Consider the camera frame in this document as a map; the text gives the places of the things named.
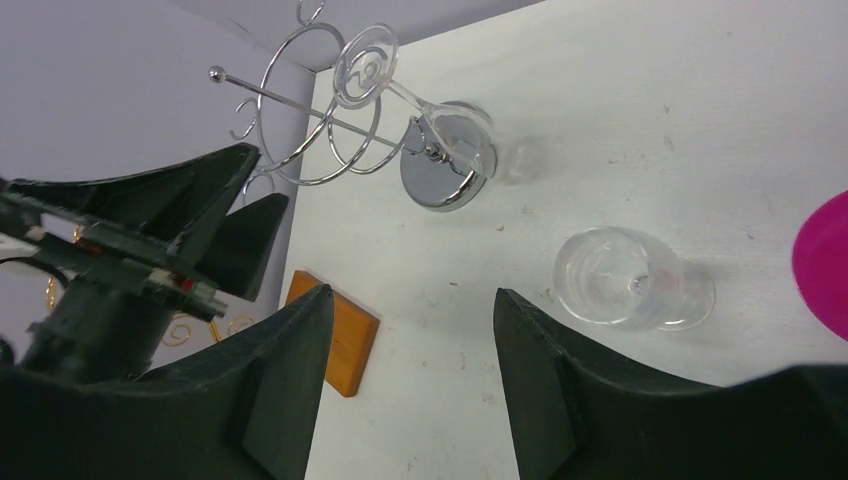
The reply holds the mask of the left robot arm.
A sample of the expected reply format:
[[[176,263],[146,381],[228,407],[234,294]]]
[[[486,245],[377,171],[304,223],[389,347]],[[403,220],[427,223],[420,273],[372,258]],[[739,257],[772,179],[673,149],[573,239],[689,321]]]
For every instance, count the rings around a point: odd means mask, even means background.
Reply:
[[[256,300],[289,203],[235,207],[260,157],[242,142],[122,177],[3,180],[2,236],[63,289],[21,367],[75,383],[139,375],[176,314],[209,322],[226,296]]]

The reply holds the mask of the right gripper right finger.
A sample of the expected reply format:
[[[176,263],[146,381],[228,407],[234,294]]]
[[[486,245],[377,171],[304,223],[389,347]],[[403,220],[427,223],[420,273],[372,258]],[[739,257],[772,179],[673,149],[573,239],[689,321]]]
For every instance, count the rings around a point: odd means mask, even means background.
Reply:
[[[730,387],[632,360],[499,289],[493,330],[523,479],[843,479],[847,369]]]

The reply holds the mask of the clear champagne flute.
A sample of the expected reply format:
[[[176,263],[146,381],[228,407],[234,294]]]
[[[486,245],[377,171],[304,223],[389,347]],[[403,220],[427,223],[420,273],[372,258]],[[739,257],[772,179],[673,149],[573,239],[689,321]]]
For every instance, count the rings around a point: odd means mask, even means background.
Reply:
[[[385,24],[375,24],[354,36],[341,50],[332,88],[339,106],[361,109],[386,91],[418,110],[441,149],[474,172],[495,176],[497,159],[486,152],[494,146],[494,127],[484,114],[463,105],[429,102],[393,79],[399,41]]]

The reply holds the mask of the pink wine glass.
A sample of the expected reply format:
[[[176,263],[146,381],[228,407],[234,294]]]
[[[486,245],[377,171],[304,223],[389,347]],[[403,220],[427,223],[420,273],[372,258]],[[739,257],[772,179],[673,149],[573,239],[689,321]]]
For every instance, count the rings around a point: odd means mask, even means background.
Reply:
[[[847,338],[847,193],[821,205],[795,239],[792,272],[801,298],[832,333]]]

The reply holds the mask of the clear glass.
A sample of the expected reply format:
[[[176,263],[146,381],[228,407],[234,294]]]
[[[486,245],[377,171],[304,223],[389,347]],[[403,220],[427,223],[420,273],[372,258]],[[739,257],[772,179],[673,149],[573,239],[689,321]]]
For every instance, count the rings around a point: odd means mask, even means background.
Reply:
[[[552,280],[573,317],[625,331],[692,328],[708,318],[716,300],[704,265],[625,227],[595,227],[568,238]]]

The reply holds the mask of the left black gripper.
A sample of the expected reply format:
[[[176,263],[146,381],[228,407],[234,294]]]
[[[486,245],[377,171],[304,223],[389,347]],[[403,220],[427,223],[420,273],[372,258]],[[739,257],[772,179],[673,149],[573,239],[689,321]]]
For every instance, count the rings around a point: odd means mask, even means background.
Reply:
[[[272,193],[224,218],[259,158],[236,143],[123,177],[3,180],[1,260],[212,320],[226,311],[218,290],[257,299],[289,205]]]

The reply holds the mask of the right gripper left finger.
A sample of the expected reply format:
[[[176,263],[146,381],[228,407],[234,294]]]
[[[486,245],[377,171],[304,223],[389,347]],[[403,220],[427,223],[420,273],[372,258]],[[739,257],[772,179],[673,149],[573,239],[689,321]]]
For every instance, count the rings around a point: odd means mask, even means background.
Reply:
[[[314,287],[253,326],[134,381],[1,371],[5,479],[301,479],[332,343]]]

